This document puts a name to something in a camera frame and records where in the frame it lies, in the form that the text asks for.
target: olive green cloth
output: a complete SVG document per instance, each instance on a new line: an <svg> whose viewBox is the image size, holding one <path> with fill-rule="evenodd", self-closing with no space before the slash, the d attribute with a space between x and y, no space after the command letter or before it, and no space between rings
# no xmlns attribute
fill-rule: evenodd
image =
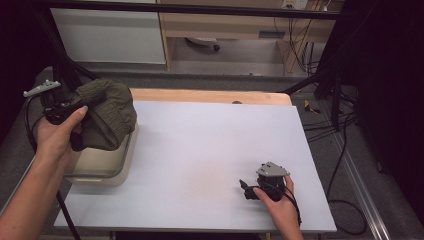
<svg viewBox="0 0 424 240"><path fill-rule="evenodd" d="M88 114L82 121L82 134L71 141L73 150L118 149L137 122L129 88L112 80L96 79L77 88L76 93L72 103L88 105Z"/></svg>

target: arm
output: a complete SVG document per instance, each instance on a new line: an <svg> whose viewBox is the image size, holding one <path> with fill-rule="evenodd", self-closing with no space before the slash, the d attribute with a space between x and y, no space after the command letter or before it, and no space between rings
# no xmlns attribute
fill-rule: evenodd
<svg viewBox="0 0 424 240"><path fill-rule="evenodd" d="M45 118L38 126L38 147L27 176L0 216L0 239L38 239L57 190L72 158L69 138L87 107L76 110L61 125Z"/></svg>
<svg viewBox="0 0 424 240"><path fill-rule="evenodd" d="M290 176L284 177L287 183L287 188L294 193L294 183ZM284 239L298 240L303 239L300 232L297 212L293 204L286 198L282 197L280 201L274 202L268 195L259 188L253 189L259 199L265 204L269 213L271 214L272 221L277 229L280 231Z"/></svg>

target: white table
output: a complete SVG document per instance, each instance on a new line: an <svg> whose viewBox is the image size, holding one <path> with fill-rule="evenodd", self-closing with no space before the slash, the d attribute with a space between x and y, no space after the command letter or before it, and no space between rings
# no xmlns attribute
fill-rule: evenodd
<svg viewBox="0 0 424 240"><path fill-rule="evenodd" d="M304 233L336 231L293 106L134 103L140 132L127 180L118 187L73 185L77 227L128 231L271 232L260 201L239 179L272 161L291 172ZM66 226L60 213L55 226Z"/></svg>

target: hand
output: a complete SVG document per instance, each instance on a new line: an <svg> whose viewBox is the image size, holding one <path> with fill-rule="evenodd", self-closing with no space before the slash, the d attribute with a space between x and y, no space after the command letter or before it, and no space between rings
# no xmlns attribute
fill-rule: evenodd
<svg viewBox="0 0 424 240"><path fill-rule="evenodd" d="M77 109L60 125L53 125L46 118L41 119L38 125L36 156L64 162L66 166L72 158L71 144L69 142L71 133L80 134L82 132L80 122L86 115L87 110L87 106Z"/></svg>
<svg viewBox="0 0 424 240"><path fill-rule="evenodd" d="M294 183L290 176L285 176L286 180L286 194L294 199ZM300 232L298 216L296 208L287 197L282 197L280 201L274 202L268 195L259 188L254 188L256 196L265 204L269 213L271 214L274 225L281 232L285 239L303 239Z"/></svg>

